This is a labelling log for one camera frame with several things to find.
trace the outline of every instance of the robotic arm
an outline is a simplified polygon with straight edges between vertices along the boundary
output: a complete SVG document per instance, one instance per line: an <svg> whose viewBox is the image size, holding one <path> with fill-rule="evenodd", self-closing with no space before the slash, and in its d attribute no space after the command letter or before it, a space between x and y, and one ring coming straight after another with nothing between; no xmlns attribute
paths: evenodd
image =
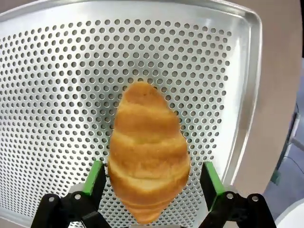
<svg viewBox="0 0 304 228"><path fill-rule="evenodd" d="M98 212L105 183L104 165L95 161L81 190L63 198L43 196L31 228L68 228L74 221L86 228L111 228ZM276 228L264 197L251 194L243 198L225 191L212 162L203 163L200 184L209 214L199 228L223 228L227 221L236 222L239 228Z"/></svg>

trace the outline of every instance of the bread roll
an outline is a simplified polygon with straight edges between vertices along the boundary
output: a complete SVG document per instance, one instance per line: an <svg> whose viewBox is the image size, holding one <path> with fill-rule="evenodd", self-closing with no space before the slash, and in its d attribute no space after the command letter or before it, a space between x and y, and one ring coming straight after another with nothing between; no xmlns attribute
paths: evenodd
<svg viewBox="0 0 304 228"><path fill-rule="evenodd" d="M156 220L190 171L178 117L150 84L132 84L117 109L110 141L111 185L137 222Z"/></svg>

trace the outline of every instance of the perforated surface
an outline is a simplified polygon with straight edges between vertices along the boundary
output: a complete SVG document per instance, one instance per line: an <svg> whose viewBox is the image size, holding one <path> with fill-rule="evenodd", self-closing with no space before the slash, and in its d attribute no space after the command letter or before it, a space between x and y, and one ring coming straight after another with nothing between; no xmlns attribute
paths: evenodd
<svg viewBox="0 0 304 228"><path fill-rule="evenodd" d="M243 77L230 66L238 34L216 25L99 17L0 33L0 206L33 217L45 193L84 182L94 160L107 162L123 91L146 81L179 116L191 156L187 186L154 224L193 226L200 166L220 156L226 94L240 89L229 81ZM100 210L112 227L135 223L109 180Z"/></svg>

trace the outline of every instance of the screw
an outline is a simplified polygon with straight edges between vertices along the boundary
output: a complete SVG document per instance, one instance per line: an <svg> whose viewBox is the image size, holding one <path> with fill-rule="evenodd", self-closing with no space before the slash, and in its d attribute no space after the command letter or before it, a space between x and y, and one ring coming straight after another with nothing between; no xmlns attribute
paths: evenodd
<svg viewBox="0 0 304 228"><path fill-rule="evenodd" d="M227 198L231 200L231 199L233 199L233 195L231 193L228 193Z"/></svg>
<svg viewBox="0 0 304 228"><path fill-rule="evenodd" d="M254 202L257 202L257 201L258 201L258 197L257 197L257 196L253 196L253 197L252 197L252 200L253 200Z"/></svg>
<svg viewBox="0 0 304 228"><path fill-rule="evenodd" d="M79 200L81 198L81 195L77 194L74 196L76 200Z"/></svg>

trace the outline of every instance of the perforated metal tray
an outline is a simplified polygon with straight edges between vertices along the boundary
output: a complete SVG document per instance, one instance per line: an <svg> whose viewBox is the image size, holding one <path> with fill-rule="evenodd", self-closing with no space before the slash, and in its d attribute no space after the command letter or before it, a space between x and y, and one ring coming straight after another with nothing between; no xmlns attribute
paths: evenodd
<svg viewBox="0 0 304 228"><path fill-rule="evenodd" d="M0 216L30 226L107 162L116 108L136 80L162 92L191 156L187 186L154 225L197 227L203 161L232 183L260 74L261 21L225 1L38 1L0 15ZM101 213L135 224L110 182Z"/></svg>

